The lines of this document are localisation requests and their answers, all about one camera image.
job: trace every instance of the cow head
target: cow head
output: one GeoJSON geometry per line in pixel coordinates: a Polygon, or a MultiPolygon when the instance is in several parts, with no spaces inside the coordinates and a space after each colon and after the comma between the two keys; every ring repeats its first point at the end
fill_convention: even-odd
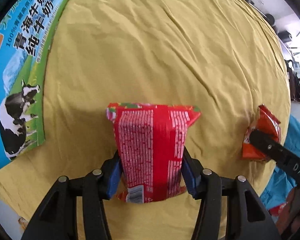
{"type": "Polygon", "coordinates": [[[40,92],[39,85],[36,86],[26,85],[24,80],[22,80],[21,85],[22,85],[21,93],[26,102],[32,100],[34,96],[40,92]]]}

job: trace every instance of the white label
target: white label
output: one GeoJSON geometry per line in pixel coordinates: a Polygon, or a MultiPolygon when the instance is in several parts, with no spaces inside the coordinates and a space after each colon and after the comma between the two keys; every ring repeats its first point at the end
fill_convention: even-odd
{"type": "Polygon", "coordinates": [[[130,203],[144,203],[144,192],[143,185],[138,185],[132,188],[128,188],[128,195],[126,198],[126,202],[130,203]]]}

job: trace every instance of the orange snack package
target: orange snack package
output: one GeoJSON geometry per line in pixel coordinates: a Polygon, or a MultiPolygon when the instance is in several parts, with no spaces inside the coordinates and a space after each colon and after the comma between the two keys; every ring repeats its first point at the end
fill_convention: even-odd
{"type": "Polygon", "coordinates": [[[281,142],[280,121],[266,108],[265,105],[258,106],[256,118],[248,127],[242,143],[242,158],[250,160],[266,160],[266,156],[250,144],[250,133],[258,129],[272,136],[278,143],[281,142]]]}

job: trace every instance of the black and white cow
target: black and white cow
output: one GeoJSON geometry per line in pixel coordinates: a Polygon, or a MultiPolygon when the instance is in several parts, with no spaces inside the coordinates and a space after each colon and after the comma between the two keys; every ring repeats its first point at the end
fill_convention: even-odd
{"type": "Polygon", "coordinates": [[[27,136],[36,133],[36,130],[27,133],[26,122],[38,116],[28,115],[25,112],[35,103],[33,98],[40,92],[40,87],[26,85],[23,80],[21,85],[22,89],[19,93],[6,97],[0,105],[0,135],[5,154],[10,160],[36,142],[26,140],[27,136]]]}

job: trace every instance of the blue gripper pad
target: blue gripper pad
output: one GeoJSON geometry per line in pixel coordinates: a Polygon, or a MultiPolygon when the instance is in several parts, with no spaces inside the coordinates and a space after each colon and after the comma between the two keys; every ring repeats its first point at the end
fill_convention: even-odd
{"type": "Polygon", "coordinates": [[[186,187],[188,190],[188,193],[195,198],[195,196],[197,195],[197,186],[200,184],[201,182],[201,176],[197,176],[195,177],[189,163],[185,160],[185,158],[183,158],[182,160],[182,166],[181,166],[181,173],[183,176],[183,179],[186,183],[186,187]]]}
{"type": "Polygon", "coordinates": [[[117,192],[121,175],[122,175],[122,165],[120,159],[118,159],[108,179],[108,188],[107,188],[106,195],[109,199],[112,198],[112,196],[117,192]]]}

